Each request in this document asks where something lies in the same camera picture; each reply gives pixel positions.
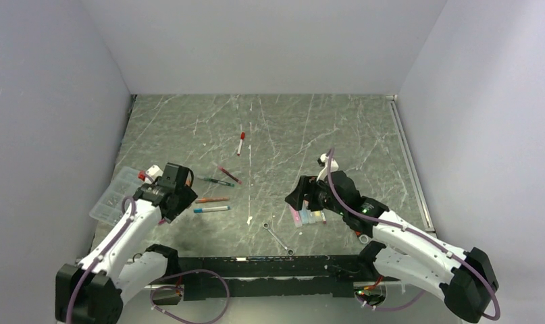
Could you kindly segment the blue highlighter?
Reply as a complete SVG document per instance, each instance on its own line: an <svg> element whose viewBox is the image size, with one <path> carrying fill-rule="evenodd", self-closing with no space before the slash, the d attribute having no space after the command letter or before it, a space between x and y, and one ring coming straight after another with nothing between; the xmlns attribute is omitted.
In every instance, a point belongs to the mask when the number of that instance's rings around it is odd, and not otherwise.
<svg viewBox="0 0 545 324"><path fill-rule="evenodd" d="M299 211L299 217L300 217L301 223L303 225L309 224L309 216L308 216L308 212L307 212L306 209L303 209L303 210Z"/></svg>

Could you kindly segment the pink highlighter body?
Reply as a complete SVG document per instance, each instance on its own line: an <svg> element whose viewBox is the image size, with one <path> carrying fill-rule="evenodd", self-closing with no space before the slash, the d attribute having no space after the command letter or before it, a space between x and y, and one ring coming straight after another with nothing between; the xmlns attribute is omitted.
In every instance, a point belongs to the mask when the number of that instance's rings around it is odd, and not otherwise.
<svg viewBox="0 0 545 324"><path fill-rule="evenodd" d="M303 224L299 212L293 209L291 206L288 206L288 209L292 215L295 227L302 227Z"/></svg>

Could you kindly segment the orange highlighter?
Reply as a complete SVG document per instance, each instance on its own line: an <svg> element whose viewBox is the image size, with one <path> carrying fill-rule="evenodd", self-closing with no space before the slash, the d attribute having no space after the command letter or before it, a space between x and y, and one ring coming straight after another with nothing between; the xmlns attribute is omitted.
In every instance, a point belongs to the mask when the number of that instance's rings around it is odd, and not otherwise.
<svg viewBox="0 0 545 324"><path fill-rule="evenodd" d="M309 224L314 224L317 222L316 220L316 216L315 216L315 213L312 212L312 211L307 211L307 216L308 216L308 222Z"/></svg>

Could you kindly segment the yellow highlighter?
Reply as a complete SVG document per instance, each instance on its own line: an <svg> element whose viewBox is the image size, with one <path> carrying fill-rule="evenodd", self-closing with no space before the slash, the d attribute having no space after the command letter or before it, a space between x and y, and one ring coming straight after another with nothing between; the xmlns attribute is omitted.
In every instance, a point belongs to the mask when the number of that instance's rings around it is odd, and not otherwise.
<svg viewBox="0 0 545 324"><path fill-rule="evenodd" d="M314 211L311 213L311 215L316 222L323 223L323 216L321 211Z"/></svg>

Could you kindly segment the blue capped white marker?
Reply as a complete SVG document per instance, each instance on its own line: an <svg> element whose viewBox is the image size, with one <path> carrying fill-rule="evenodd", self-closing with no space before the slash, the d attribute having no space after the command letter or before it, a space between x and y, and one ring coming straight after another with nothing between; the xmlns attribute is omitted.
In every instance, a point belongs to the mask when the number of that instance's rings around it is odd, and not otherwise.
<svg viewBox="0 0 545 324"><path fill-rule="evenodd" d="M195 208L193 209L193 213L213 213L213 212L220 212L220 211L229 211L231 209L231 206L218 206L218 207L203 207L203 208Z"/></svg>

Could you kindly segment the red capped white marker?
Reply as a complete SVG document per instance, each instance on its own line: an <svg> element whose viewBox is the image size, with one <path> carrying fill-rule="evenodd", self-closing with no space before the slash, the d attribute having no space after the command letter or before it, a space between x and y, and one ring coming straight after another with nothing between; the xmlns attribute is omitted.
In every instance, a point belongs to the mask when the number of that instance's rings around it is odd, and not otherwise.
<svg viewBox="0 0 545 324"><path fill-rule="evenodd" d="M237 147L237 149L236 149L236 155L237 155L237 156L240 156L240 155L241 155L242 147L243 147L243 143L244 143L245 136L246 136L246 134L245 134L244 132L242 132L242 133L240 134L239 144L238 144L238 147Z"/></svg>

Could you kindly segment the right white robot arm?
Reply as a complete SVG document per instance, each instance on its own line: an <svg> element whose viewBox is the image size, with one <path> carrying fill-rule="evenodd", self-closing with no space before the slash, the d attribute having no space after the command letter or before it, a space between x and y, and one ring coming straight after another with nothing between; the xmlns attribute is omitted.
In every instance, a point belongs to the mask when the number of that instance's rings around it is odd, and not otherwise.
<svg viewBox="0 0 545 324"><path fill-rule="evenodd" d="M364 279L391 277L418 287L468 323L499 320L495 296L499 285L484 251L467 251L418 229L384 203L361 195L343 171L331 172L322 180L300 177L285 201L297 211L329 210L352 230L365 234L369 243L357 257Z"/></svg>

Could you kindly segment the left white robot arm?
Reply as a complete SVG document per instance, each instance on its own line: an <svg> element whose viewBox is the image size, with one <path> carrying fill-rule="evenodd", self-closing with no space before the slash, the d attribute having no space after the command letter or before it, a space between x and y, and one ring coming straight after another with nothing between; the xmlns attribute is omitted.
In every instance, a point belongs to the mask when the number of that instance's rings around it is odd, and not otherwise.
<svg viewBox="0 0 545 324"><path fill-rule="evenodd" d="M75 265L64 264L55 277L55 318L61 323L117 323L124 306L146 285L175 281L178 251L148 247L130 262L139 244L161 222L171 223L198 198L193 171L167 163L139 175L142 181L121 201L122 216L101 243Z"/></svg>

